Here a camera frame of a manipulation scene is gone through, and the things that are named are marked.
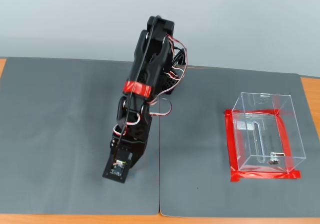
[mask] gray desk mat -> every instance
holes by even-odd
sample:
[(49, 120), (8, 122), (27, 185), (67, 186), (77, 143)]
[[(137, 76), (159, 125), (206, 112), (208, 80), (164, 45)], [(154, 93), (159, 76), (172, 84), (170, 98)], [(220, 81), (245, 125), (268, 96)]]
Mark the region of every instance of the gray desk mat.
[(7, 60), (0, 84), (0, 213), (159, 212), (158, 118), (126, 183), (102, 177), (130, 68), (110, 61)]
[[(306, 154), (302, 179), (230, 182), (224, 111), (240, 92), (292, 95)], [(172, 113), (160, 119), (163, 215), (320, 217), (320, 144), (299, 75), (188, 69), (170, 100)]]

